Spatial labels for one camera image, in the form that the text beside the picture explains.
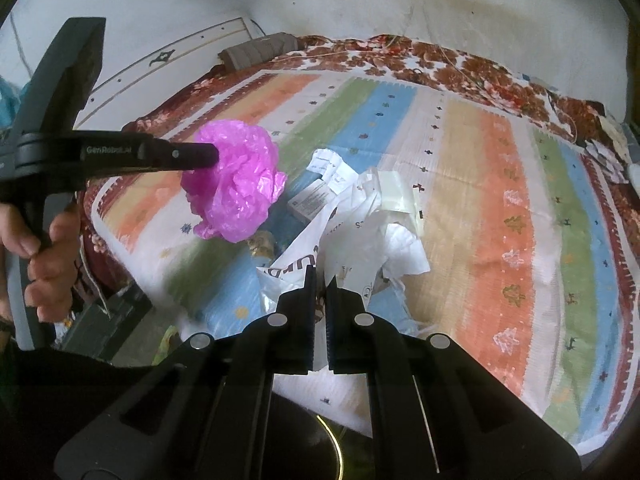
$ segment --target pink plastic bag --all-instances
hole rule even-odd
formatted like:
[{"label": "pink plastic bag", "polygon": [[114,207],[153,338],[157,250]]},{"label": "pink plastic bag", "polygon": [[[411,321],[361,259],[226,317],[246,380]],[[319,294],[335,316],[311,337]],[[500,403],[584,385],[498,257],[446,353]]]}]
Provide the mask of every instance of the pink plastic bag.
[{"label": "pink plastic bag", "polygon": [[193,231],[205,239],[247,239],[284,190],[287,175],[277,171],[276,145],[264,128],[231,120],[205,124],[195,140],[215,145],[220,161],[182,174],[191,211],[202,218]]}]

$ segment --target bed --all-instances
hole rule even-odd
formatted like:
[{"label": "bed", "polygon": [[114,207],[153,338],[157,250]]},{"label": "bed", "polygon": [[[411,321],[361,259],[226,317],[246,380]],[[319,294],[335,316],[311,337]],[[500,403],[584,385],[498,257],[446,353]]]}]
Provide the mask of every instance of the bed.
[{"label": "bed", "polygon": [[[125,126],[187,141],[210,120],[260,124],[287,189],[261,230],[284,250],[302,231],[286,202],[329,147],[357,172],[396,170],[417,189],[431,271],[405,301],[370,309],[415,335],[445,332],[574,444],[600,447],[638,393],[638,197],[581,149],[613,148],[601,104],[557,94],[490,60],[401,36],[333,41],[242,72],[213,70]],[[132,277],[159,310],[220,338],[263,316],[255,247],[201,240],[178,173],[92,182],[83,237],[113,290]],[[276,391],[370,432],[362,378],[318,372]]]}]

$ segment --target hand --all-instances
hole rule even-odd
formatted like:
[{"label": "hand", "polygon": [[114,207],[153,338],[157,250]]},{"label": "hand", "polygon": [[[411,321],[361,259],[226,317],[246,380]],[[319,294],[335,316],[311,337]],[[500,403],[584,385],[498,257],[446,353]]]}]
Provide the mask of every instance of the hand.
[{"label": "hand", "polygon": [[41,322],[65,319],[71,308],[71,288],[78,270],[75,260],[79,251],[80,214],[76,204],[56,216],[49,227],[51,247],[38,252],[40,240],[29,231],[18,210],[0,203],[0,316],[11,320],[4,272],[4,249],[30,259],[30,283],[24,291],[27,306],[38,309]]}]

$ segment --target screw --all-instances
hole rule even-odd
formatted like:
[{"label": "screw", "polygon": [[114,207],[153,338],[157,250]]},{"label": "screw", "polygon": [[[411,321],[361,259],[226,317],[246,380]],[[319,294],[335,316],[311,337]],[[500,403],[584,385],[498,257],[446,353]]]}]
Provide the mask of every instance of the screw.
[{"label": "screw", "polygon": [[360,326],[370,326],[373,325],[374,322],[373,316],[371,314],[367,314],[366,312],[357,314],[356,317],[353,318],[353,320],[356,322],[356,325]]},{"label": "screw", "polygon": [[279,312],[275,312],[267,318],[267,323],[269,323],[271,326],[283,326],[287,324],[287,321],[287,316]]},{"label": "screw", "polygon": [[193,336],[190,340],[190,344],[192,348],[195,348],[196,350],[202,350],[203,348],[206,348],[207,346],[209,346],[209,344],[211,343],[211,338],[208,334],[196,334],[195,336]]},{"label": "screw", "polygon": [[437,348],[438,350],[444,350],[445,348],[448,348],[449,345],[451,344],[451,339],[449,339],[444,334],[432,335],[429,341],[431,343],[431,346],[433,346],[434,348]]}]

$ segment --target colorful blanket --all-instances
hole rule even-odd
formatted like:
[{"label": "colorful blanket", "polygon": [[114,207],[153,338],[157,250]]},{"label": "colorful blanket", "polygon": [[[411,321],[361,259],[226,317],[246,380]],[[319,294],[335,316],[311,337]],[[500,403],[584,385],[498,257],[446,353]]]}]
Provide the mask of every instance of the colorful blanket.
[{"label": "colorful blanket", "polygon": [[[260,124],[280,147],[289,183],[261,229],[281,249],[304,227],[286,201],[316,178],[305,171],[315,148],[357,172],[399,171],[421,198],[432,269],[405,280],[411,317],[449,333],[581,452],[604,442],[637,393],[640,271],[580,149],[498,107],[364,68],[260,70],[161,133],[189,140],[222,118]],[[113,178],[90,201],[96,230],[157,306],[186,308],[216,337],[263,314],[250,248],[193,235],[179,174]],[[403,307],[388,305],[398,324]]]}]

